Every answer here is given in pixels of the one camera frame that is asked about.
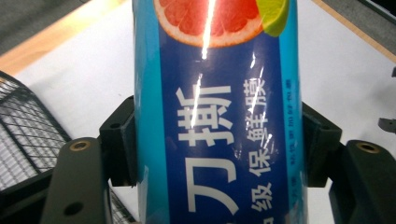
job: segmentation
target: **white chinese characters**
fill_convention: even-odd
[[[270,172],[270,155],[267,148],[261,148],[258,151],[248,153],[249,171],[260,177],[262,173]]]
[[[251,190],[251,197],[253,202],[251,208],[257,210],[258,212],[261,212],[262,210],[267,211],[268,209],[272,208],[271,186],[271,183],[268,183],[266,187],[259,185],[256,189]]]
[[[235,215],[239,207],[230,196],[218,189],[194,183],[194,168],[224,169],[227,172],[227,181],[231,183],[236,180],[236,170],[233,163],[224,159],[186,158],[186,177],[190,212],[196,212],[195,197],[199,195],[221,202],[231,214]]]
[[[182,90],[176,92],[182,109],[177,111],[178,127],[187,132],[178,135],[179,141],[188,141],[190,147],[195,147],[197,141],[206,141],[209,147],[216,144],[215,140],[226,140],[227,145],[233,143],[230,132],[233,124],[223,118],[231,101],[218,97],[219,94],[230,93],[230,86],[206,87],[193,85],[194,95],[186,99]]]
[[[264,81],[259,78],[245,80],[244,94],[246,105],[266,105]]]
[[[262,114],[250,115],[246,117],[247,121],[247,139],[255,142],[268,139],[267,128],[264,127],[264,123],[268,122]]]

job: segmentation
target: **black mesh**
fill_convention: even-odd
[[[0,190],[54,168],[70,137],[39,99],[0,71]],[[132,222],[111,191],[115,223]]]

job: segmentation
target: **table surface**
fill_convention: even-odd
[[[395,62],[314,2],[298,3],[303,100],[343,129],[343,143],[371,141],[396,157],[396,135],[377,126],[379,118],[396,118]],[[72,138],[97,136],[106,118],[134,93],[131,0],[120,1],[119,7],[28,64],[16,78],[37,94]],[[333,223],[328,190],[329,185],[309,189],[310,223]],[[116,188],[116,193],[136,217],[135,189]]]

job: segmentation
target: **wooden edge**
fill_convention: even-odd
[[[0,70],[15,76],[126,0],[91,0],[0,56]]]
[[[361,39],[366,41],[369,45],[371,45],[373,48],[381,52],[383,55],[385,55],[387,58],[389,58],[391,61],[396,63],[396,55],[394,55],[392,52],[390,52],[388,49],[386,49],[384,46],[376,42],[374,39],[372,39],[370,36],[368,36],[366,33],[364,33],[361,29],[359,29],[356,25],[354,25],[352,22],[347,20],[345,17],[343,17],[341,14],[336,12],[334,9],[329,7],[326,3],[324,3],[322,0],[312,0],[314,3],[316,3],[318,6],[323,8],[325,11],[327,11],[330,15],[332,15],[336,20],[340,21],[343,23],[346,28],[348,28],[350,31],[355,33],[357,36],[359,36]]]

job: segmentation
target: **lime slice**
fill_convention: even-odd
[[[270,36],[280,36],[289,14],[289,0],[256,0],[262,17],[262,29]]]

